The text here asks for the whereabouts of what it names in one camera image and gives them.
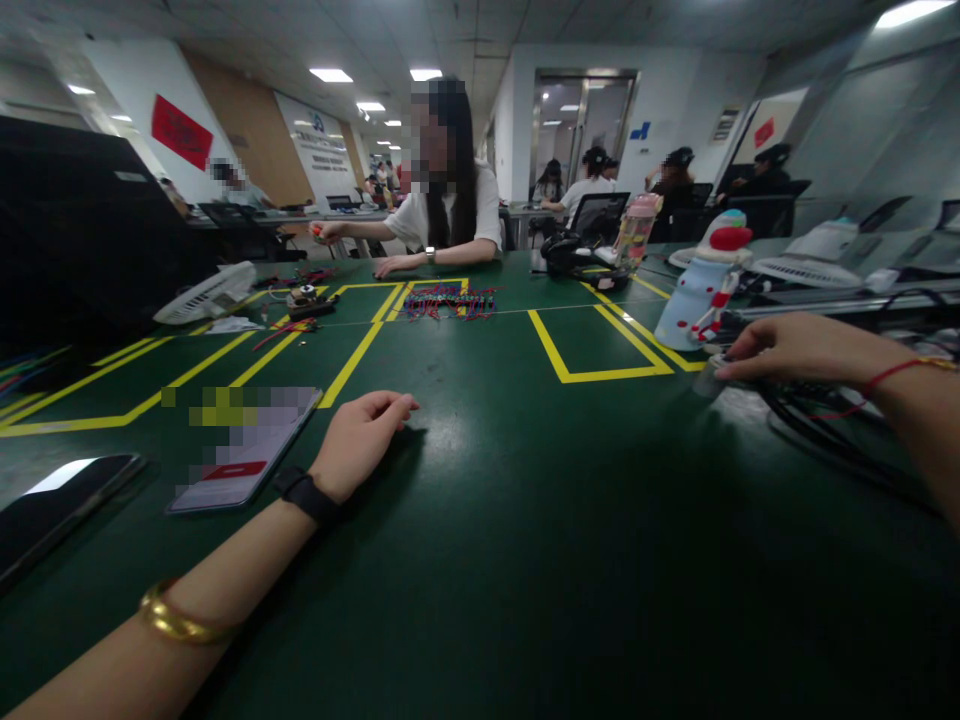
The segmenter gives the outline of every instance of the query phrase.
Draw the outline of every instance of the hand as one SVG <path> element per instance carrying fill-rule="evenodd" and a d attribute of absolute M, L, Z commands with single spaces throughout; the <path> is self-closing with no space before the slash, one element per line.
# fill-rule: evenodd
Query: hand
<path fill-rule="evenodd" d="M 412 395 L 390 390 L 341 405 L 309 470 L 320 491 L 338 505 L 349 500 L 383 458 L 393 434 L 419 409 Z"/>
<path fill-rule="evenodd" d="M 346 223 L 313 220 L 310 223 L 310 233 L 313 235 L 313 239 L 321 245 L 332 245 L 340 240 L 340 237 L 343 235 L 344 225 L 346 225 Z"/>
<path fill-rule="evenodd" d="M 917 355 L 898 342 L 819 315 L 789 313 L 747 326 L 720 380 L 814 380 L 861 386 Z"/>
<path fill-rule="evenodd" d="M 388 258 L 377 260 L 377 269 L 373 276 L 377 280 L 383 280 L 394 270 L 415 270 L 427 261 L 426 253 L 417 253 L 416 255 L 391 255 Z"/>

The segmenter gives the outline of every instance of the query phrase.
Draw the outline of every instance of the red cap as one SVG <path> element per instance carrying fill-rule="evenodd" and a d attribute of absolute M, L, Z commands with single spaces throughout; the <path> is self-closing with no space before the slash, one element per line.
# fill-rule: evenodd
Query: red cap
<path fill-rule="evenodd" d="M 753 239 L 750 228 L 720 228 L 710 236 L 710 247 L 714 250 L 733 252 L 746 247 Z"/>

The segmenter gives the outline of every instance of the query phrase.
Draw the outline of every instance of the green workbench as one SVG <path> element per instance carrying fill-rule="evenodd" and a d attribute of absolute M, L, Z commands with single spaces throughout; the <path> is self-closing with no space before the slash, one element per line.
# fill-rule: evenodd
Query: green workbench
<path fill-rule="evenodd" d="M 502 288 L 499 312 L 472 322 L 394 317 L 406 287 L 339 262 L 329 291 L 361 287 L 279 352 L 286 335 L 253 353 L 265 332 L 185 328 L 8 415 L 7 496 L 81 457 L 153 463 L 0 599 L 0 712 L 276 497 L 163 513 L 226 439 L 191 425 L 196 408 L 236 403 L 216 390 L 235 384 L 248 403 L 257 387 L 317 386 L 334 407 L 388 388 L 422 410 L 190 717 L 958 717 L 960 548 L 945 523 L 785 441 L 755 394 L 692 393 L 703 358 L 652 342 L 668 278 L 641 271 L 604 298 L 530 262 L 442 272 Z M 430 276 L 396 278 L 411 279 Z M 288 463 L 310 463 L 332 412 Z"/>

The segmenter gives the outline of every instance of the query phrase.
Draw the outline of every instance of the black phone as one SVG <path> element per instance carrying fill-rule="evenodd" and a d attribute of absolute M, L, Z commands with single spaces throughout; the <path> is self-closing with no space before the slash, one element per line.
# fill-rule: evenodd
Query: black phone
<path fill-rule="evenodd" d="M 139 455 L 74 460 L 0 512 L 0 593 L 145 465 Z"/>

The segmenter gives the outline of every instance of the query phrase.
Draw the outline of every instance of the black wristband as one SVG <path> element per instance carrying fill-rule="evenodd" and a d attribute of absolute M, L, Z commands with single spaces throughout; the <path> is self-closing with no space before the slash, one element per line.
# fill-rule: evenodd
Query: black wristband
<path fill-rule="evenodd" d="M 293 503 L 321 525 L 332 525 L 340 517 L 340 506 L 313 484 L 313 476 L 295 465 L 277 473 L 273 485 L 280 496 Z"/>

